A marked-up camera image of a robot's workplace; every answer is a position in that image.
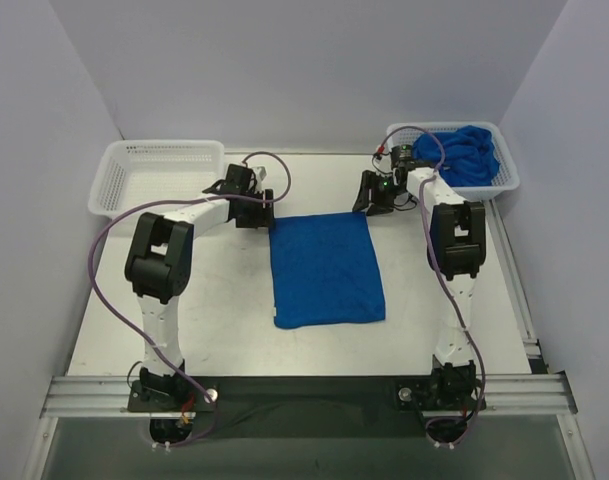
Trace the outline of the crumpled blue towels pile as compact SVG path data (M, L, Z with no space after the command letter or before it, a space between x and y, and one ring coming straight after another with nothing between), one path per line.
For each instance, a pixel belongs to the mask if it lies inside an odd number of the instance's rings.
M434 136L444 147L441 177L453 188L489 187L499 172L493 135L488 129L467 125Z

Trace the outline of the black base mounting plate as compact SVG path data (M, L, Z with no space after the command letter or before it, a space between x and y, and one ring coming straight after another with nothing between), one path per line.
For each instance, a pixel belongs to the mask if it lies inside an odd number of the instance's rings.
M208 439L458 439L475 414L478 380L430 376L204 377L213 396L173 398L133 384L130 413L161 442Z

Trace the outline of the blue towel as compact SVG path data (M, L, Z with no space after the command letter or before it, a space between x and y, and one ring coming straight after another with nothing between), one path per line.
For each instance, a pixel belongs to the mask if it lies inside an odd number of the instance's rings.
M386 318L381 273L363 213L279 218L269 240L276 327Z

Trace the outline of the white basket with towels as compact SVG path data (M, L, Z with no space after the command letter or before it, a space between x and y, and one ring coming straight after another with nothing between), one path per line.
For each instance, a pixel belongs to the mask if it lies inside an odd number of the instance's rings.
M507 144L499 129L488 122L424 122L417 123L411 128L408 123L392 124L387 128L386 138L378 150L393 151L400 146L408 151L415 159L426 162L429 167L445 159L444 147L434 136L437 132L453 132L461 127L472 125L488 129L493 135L495 158L500 164L499 172L489 187L451 187L459 195L470 201L486 201L504 191L514 190L519 186L519 176Z

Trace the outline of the empty white plastic basket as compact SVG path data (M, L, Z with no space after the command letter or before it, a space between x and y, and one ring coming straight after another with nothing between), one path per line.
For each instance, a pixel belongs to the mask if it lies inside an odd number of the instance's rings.
M110 144L91 186L88 210L114 218L146 202L193 199L224 175L214 140L122 140Z

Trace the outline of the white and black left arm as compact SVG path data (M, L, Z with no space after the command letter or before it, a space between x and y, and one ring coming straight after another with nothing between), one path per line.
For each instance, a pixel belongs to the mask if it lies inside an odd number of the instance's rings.
M266 169L231 164L224 178L203 191L201 202L178 210L142 214L125 264L125 278L137 296L146 334L139 373L141 388L182 401L190 383L181 376L185 360L179 342L179 298L188 286L194 240L210 229L235 223L242 229L270 229L271 201Z

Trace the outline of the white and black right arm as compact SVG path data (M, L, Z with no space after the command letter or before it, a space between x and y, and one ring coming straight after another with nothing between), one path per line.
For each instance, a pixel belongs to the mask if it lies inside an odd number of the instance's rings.
M468 396L478 386L482 365L470 327L475 282L486 260L485 207L458 194L430 163L414 158L403 145L390 154L388 173L362 172L353 210L388 214L404 193L420 208L428 264L447 301L431 382L443 396Z

